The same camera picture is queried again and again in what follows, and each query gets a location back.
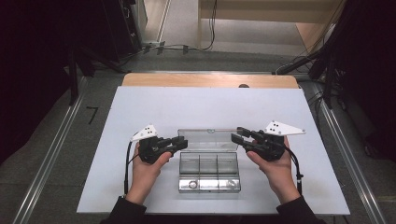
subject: black cable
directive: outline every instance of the black cable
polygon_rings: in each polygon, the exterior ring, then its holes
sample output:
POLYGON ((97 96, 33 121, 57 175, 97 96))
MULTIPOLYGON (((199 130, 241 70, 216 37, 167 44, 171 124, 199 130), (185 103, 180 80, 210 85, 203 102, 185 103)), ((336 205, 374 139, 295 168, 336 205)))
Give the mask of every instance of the black cable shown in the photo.
POLYGON ((300 193, 300 195, 303 195, 303 180, 302 180, 302 178, 304 176, 300 173, 300 164, 297 160, 296 155, 290 150, 290 148, 285 147, 285 149, 289 152, 291 160, 294 162, 294 165, 296 167, 297 190, 300 193))
POLYGON ((132 141, 129 142, 128 150, 126 151, 126 160, 125 160, 125 177, 124 177, 124 194, 128 193, 128 170, 129 170, 129 163, 134 160, 139 154, 136 154, 129 160, 129 155, 131 154, 131 145, 132 141))
POLYGON ((321 134, 320 119, 319 119, 319 108, 320 108, 320 105, 321 105, 322 101, 323 101, 323 96, 320 97, 319 100, 315 104, 315 113, 316 113, 316 116, 317 116, 317 126, 318 126, 319 135, 320 135, 320 138, 321 138, 321 140, 323 142, 323 136, 321 134))
POLYGON ((131 160, 130 161, 128 161, 128 164, 129 163, 131 163, 131 161, 133 161, 134 160, 134 158, 136 158, 136 157, 138 157, 139 156, 139 154, 136 154, 136 155, 134 155, 132 158, 131 158, 131 160))

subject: white table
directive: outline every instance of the white table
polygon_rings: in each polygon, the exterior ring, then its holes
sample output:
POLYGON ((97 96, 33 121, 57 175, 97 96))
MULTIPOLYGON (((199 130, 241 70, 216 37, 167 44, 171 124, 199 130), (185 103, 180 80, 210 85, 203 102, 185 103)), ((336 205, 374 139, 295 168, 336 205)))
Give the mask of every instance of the white table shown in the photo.
MULTIPOLYGON (((289 137, 301 166, 303 194, 315 214, 349 210, 318 130, 298 89, 119 87, 78 205, 79 213, 110 212, 123 194, 124 161, 131 136, 149 123, 159 136, 181 128, 263 129, 272 119, 306 130, 289 137)), ((242 189, 229 194, 180 194, 176 153, 145 201, 148 214, 276 214, 277 197, 258 167, 238 149, 242 189)))

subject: clear plastic container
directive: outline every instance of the clear plastic container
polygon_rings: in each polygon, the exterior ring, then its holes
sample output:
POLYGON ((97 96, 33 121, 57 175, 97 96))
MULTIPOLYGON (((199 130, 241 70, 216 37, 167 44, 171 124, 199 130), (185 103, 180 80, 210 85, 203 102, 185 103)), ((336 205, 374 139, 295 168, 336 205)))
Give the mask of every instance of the clear plastic container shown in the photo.
POLYGON ((231 141, 231 133, 236 130, 183 129, 178 133, 189 140, 189 147, 180 152, 179 192, 241 190, 238 145, 231 141))

